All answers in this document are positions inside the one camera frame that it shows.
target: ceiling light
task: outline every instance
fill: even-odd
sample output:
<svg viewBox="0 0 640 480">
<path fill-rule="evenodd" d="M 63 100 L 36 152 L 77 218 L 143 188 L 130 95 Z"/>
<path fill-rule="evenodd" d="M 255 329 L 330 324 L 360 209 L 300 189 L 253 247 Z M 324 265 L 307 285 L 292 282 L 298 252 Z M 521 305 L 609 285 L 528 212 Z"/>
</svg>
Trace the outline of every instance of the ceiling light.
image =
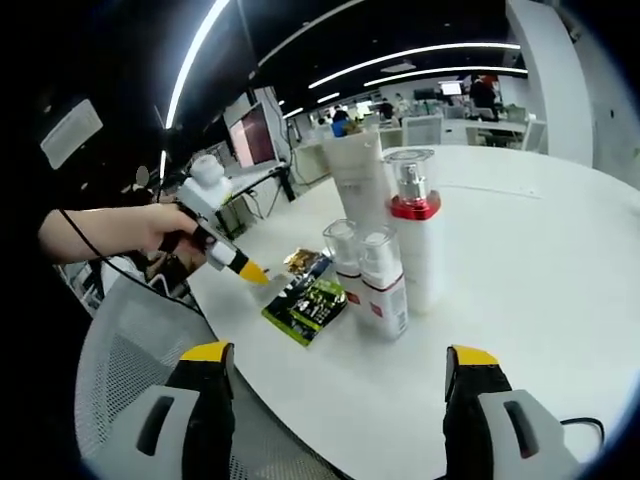
<svg viewBox="0 0 640 480">
<path fill-rule="evenodd" d="M 332 93 L 331 95 L 327 95 L 326 97 L 322 97 L 318 100 L 318 103 L 326 102 L 327 100 L 331 100 L 332 98 L 336 98 L 340 96 L 340 92 Z"/>
<path fill-rule="evenodd" d="M 384 73 L 400 73 L 406 72 L 407 70 L 415 70 L 416 66 L 412 63 L 402 62 L 397 65 L 391 65 L 387 68 L 381 68 L 380 71 Z"/>
<path fill-rule="evenodd" d="M 187 75 L 189 75 L 189 70 L 191 70 L 191 66 L 193 65 L 193 61 L 198 54 L 198 50 L 202 46 L 204 39 L 207 37 L 209 30 L 218 19 L 224 7 L 227 6 L 230 0 L 215 0 L 215 3 L 207 13 L 207 16 L 204 17 L 202 21 L 202 25 L 196 32 L 196 35 L 193 37 L 191 41 L 191 46 L 187 51 L 187 55 L 184 57 L 182 61 L 182 67 L 180 67 L 180 73 L 178 73 L 178 79 L 176 80 L 176 84 L 173 87 L 173 93 L 171 94 L 171 102 L 169 103 L 169 111 L 167 112 L 167 121 L 165 122 L 165 128 L 169 129 L 173 126 L 173 120 L 176 116 L 176 110 L 178 108 L 178 101 L 180 100 L 180 95 L 182 94 L 182 89 L 184 88 L 184 83 L 187 80 Z"/>
<path fill-rule="evenodd" d="M 432 68 L 430 70 L 419 70 L 417 72 L 401 73 L 399 75 L 392 75 L 391 77 L 379 78 L 378 80 L 372 80 L 364 84 L 365 87 L 371 85 L 377 85 L 378 83 L 392 82 L 393 80 L 400 80 L 401 78 L 414 77 L 416 75 L 427 75 L 429 73 L 447 73 L 447 72 L 466 72 L 470 70 L 480 70 L 489 72 L 504 72 L 504 73 L 521 73 L 527 74 L 528 70 L 521 68 L 508 68 L 508 67 L 449 67 L 449 68 Z"/>
<path fill-rule="evenodd" d="M 164 168 L 167 163 L 167 152 L 163 150 L 160 154 L 160 183 L 164 180 Z"/>
<path fill-rule="evenodd" d="M 293 117 L 294 115 L 297 115 L 298 113 L 300 113 L 302 111 L 302 108 L 296 108 L 295 110 L 293 110 L 292 112 L 287 113 L 283 118 L 283 120 L 286 120 L 289 117 Z"/>
<path fill-rule="evenodd" d="M 317 82 L 309 85 L 309 89 L 316 88 L 318 85 L 322 85 L 323 83 L 329 82 L 334 78 L 341 77 L 347 73 L 354 72 L 364 67 L 369 67 L 371 65 L 375 65 L 376 63 L 384 62 L 386 60 L 391 60 L 393 58 L 404 57 L 406 55 L 414 55 L 416 53 L 424 53 L 424 52 L 433 52 L 436 50 L 448 50 L 452 48 L 503 48 L 506 50 L 520 50 L 520 45 L 514 45 L 511 43 L 487 43 L 487 42 L 473 42 L 473 43 L 449 43 L 446 45 L 433 45 L 431 47 L 422 47 L 422 48 L 414 48 L 412 50 L 405 50 L 404 52 L 392 53 L 391 55 L 385 55 L 384 57 L 374 58 L 373 60 L 369 60 L 367 62 L 359 63 L 358 65 L 354 65 L 353 67 L 345 68 L 344 70 L 340 70 L 339 72 L 333 73 L 328 77 L 322 78 Z"/>
</svg>

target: clear cap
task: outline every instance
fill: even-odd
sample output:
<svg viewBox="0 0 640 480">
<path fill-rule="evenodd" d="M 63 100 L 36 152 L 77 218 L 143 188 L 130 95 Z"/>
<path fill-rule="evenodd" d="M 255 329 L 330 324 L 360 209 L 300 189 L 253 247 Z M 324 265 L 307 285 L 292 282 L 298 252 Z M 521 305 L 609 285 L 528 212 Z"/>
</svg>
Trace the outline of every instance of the clear cap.
<svg viewBox="0 0 640 480">
<path fill-rule="evenodd" d="M 336 220 L 322 232 L 324 241 L 337 264 L 358 264 L 358 250 L 356 242 L 356 224 L 350 220 Z"/>
<path fill-rule="evenodd" d="M 427 148 L 409 148 L 385 156 L 385 162 L 393 169 L 400 200 L 413 203 L 426 200 L 427 160 L 435 155 Z"/>
<path fill-rule="evenodd" d="M 381 278 L 393 276 L 401 265 L 396 231 L 387 226 L 361 230 L 358 233 L 358 254 L 363 272 Z"/>
</svg>

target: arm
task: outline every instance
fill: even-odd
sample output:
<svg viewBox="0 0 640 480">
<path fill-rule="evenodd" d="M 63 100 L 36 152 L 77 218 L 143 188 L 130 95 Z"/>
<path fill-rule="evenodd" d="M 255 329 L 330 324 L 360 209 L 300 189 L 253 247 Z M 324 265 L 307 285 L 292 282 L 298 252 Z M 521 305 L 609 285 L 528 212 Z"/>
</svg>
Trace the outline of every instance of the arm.
<svg viewBox="0 0 640 480">
<path fill-rule="evenodd" d="M 197 227 L 176 205 L 67 211 L 67 214 L 104 256 L 130 250 L 157 250 L 165 233 L 182 230 L 191 235 Z M 96 257 L 58 210 L 46 216 L 38 231 L 38 240 L 43 251 L 56 263 Z"/>
</svg>

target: red cap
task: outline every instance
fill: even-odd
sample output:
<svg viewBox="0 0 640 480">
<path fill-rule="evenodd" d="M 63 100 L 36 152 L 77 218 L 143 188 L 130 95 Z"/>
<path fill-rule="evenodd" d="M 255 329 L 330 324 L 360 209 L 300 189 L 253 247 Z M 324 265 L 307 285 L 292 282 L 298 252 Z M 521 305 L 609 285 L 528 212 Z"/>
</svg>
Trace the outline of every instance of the red cap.
<svg viewBox="0 0 640 480">
<path fill-rule="evenodd" d="M 396 218 L 406 218 L 407 220 L 429 220 L 433 217 L 442 205 L 440 194 L 436 190 L 431 190 L 426 199 L 419 199 L 408 203 L 400 200 L 397 195 L 391 199 L 389 209 L 391 215 Z"/>
</svg>

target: office desk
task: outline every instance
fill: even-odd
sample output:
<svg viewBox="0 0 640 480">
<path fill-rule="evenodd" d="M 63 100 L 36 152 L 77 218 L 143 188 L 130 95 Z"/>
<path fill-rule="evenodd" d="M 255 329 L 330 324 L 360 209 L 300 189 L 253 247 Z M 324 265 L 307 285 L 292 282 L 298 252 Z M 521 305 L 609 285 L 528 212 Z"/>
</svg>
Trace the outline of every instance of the office desk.
<svg viewBox="0 0 640 480">
<path fill-rule="evenodd" d="M 236 365 L 275 415 L 356 480 L 445 473 L 452 343 L 491 352 L 557 418 L 598 417 L 614 437 L 640 365 L 640 193 L 538 154 L 433 148 L 449 288 L 396 343 L 366 336 L 347 309 L 305 349 L 261 316 L 263 291 L 204 266 L 189 282 L 212 329 L 236 344 Z M 295 248 L 323 248 L 322 229 L 342 216 L 327 180 L 236 243 L 281 271 Z M 597 432 L 566 432 L 578 459 L 592 458 Z"/>
<path fill-rule="evenodd" d="M 262 182 L 270 179 L 270 178 L 278 178 L 280 180 L 280 185 L 282 185 L 282 190 L 287 196 L 287 200 L 293 202 L 296 199 L 296 195 L 291 187 L 291 183 L 289 182 L 289 167 L 286 164 L 281 164 L 279 166 L 270 168 L 268 170 L 258 171 L 258 172 L 248 172 L 241 175 L 236 175 L 231 178 L 231 184 L 233 187 L 231 197 L 229 198 L 229 202 L 235 200 L 243 193 L 251 190 L 255 186 L 261 184 Z M 224 234 L 230 240 L 233 240 L 233 232 L 229 228 L 227 221 L 224 219 L 222 212 L 218 210 L 216 212 L 216 218 L 220 223 L 220 227 Z"/>
<path fill-rule="evenodd" d="M 477 135 L 477 130 L 502 130 L 524 133 L 527 126 L 514 122 L 479 122 L 477 120 L 445 119 L 442 122 L 443 145 L 469 145 L 469 139 Z"/>
<path fill-rule="evenodd" d="M 295 148 L 295 165 L 292 173 L 298 184 L 317 182 L 331 173 L 322 144 L 323 140 L 316 140 Z"/>
</svg>

